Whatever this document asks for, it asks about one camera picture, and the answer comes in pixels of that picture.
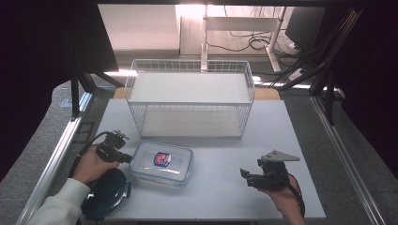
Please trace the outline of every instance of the label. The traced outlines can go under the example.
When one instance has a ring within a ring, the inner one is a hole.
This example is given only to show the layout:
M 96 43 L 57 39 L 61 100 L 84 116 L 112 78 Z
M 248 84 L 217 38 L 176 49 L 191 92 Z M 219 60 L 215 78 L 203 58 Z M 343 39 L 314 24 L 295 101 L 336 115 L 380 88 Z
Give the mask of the label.
M 167 167 L 172 160 L 172 155 L 168 153 L 159 152 L 153 159 L 153 164 L 155 166 Z

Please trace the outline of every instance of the white sleeve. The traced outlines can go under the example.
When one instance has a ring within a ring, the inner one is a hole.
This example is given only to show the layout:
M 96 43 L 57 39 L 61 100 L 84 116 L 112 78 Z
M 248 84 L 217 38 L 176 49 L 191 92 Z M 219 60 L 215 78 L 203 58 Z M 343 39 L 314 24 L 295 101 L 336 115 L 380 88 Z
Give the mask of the white sleeve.
M 56 195 L 46 198 L 28 224 L 76 224 L 82 213 L 81 204 L 89 192 L 88 186 L 69 178 Z

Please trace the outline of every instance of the white table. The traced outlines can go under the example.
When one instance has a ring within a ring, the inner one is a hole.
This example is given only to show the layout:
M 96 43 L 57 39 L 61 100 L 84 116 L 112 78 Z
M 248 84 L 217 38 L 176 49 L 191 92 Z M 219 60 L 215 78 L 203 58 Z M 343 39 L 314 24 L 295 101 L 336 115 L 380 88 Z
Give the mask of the white table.
M 121 149 L 133 154 L 141 141 L 125 99 L 111 99 L 98 133 L 120 129 L 130 140 Z M 307 218 L 324 218 L 305 158 L 284 102 L 256 100 L 241 139 L 155 139 L 189 147 L 194 153 L 193 172 L 185 187 L 167 187 L 134 179 L 129 165 L 119 169 L 132 182 L 130 198 L 106 219 L 131 220 L 262 220 L 281 218 L 266 194 L 248 187 L 242 168 L 261 174 L 257 159 L 276 149 L 299 157 L 286 162 L 296 176 L 306 204 Z

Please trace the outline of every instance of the black cloth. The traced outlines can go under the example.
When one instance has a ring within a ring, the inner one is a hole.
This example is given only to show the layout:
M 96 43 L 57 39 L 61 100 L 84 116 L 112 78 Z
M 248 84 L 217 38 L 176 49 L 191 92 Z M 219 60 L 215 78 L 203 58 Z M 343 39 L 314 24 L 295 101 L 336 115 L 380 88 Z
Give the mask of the black cloth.
M 390 0 L 371 0 L 333 68 L 343 109 L 398 177 L 397 13 Z
M 96 4 L 0 2 L 0 180 L 26 147 L 53 90 L 76 72 L 118 70 Z

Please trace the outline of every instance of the human hand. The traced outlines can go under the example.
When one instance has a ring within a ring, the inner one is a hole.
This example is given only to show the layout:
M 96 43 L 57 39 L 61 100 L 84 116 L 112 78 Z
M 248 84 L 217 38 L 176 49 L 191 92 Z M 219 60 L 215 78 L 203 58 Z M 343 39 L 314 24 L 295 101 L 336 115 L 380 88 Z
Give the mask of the human hand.
M 291 174 L 289 174 L 289 182 L 293 188 L 300 193 L 299 184 Z M 290 225 L 305 224 L 304 218 L 300 213 L 298 200 L 289 188 L 285 187 L 278 191 L 268 189 L 258 190 L 266 193 L 272 199 L 277 209 L 282 213 L 283 217 Z
M 76 166 L 73 179 L 88 184 L 100 178 L 106 171 L 119 166 L 119 162 L 105 162 L 96 153 L 97 145 L 91 145 Z

